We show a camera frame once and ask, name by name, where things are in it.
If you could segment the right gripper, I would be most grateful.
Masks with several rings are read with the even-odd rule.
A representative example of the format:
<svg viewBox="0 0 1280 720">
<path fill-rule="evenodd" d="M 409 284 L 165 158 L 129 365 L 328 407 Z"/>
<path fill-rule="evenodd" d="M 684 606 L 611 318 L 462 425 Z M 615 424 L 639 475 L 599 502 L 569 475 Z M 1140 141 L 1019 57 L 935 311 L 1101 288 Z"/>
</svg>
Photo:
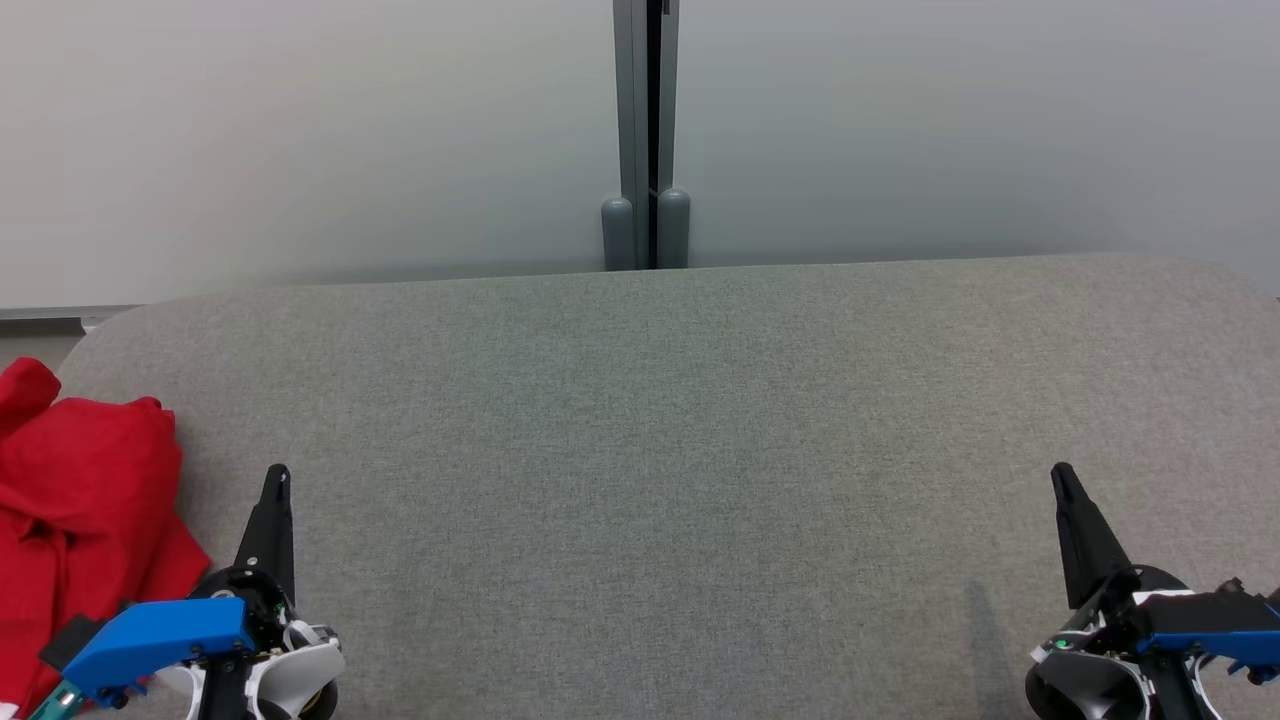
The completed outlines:
<svg viewBox="0 0 1280 720">
<path fill-rule="evenodd" d="M 1025 694 L 1038 719 L 1219 719 L 1202 680 L 1213 660 L 1197 646 L 1164 650 L 1135 611 L 1194 592 L 1135 566 L 1074 466 L 1051 469 L 1059 547 L 1073 615 L 1032 652 Z"/>
</svg>

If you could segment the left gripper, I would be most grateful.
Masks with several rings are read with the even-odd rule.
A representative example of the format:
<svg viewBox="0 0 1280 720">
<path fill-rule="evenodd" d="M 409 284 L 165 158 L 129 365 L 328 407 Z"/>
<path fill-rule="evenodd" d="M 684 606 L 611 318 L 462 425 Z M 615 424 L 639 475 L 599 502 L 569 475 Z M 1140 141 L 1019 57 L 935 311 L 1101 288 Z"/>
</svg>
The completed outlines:
<svg viewBox="0 0 1280 720">
<path fill-rule="evenodd" d="M 197 585 L 237 611 L 230 639 L 195 655 L 197 719 L 330 719 L 346 657 L 337 633 L 301 619 L 294 600 L 292 473 L 273 464 L 234 565 Z"/>
</svg>

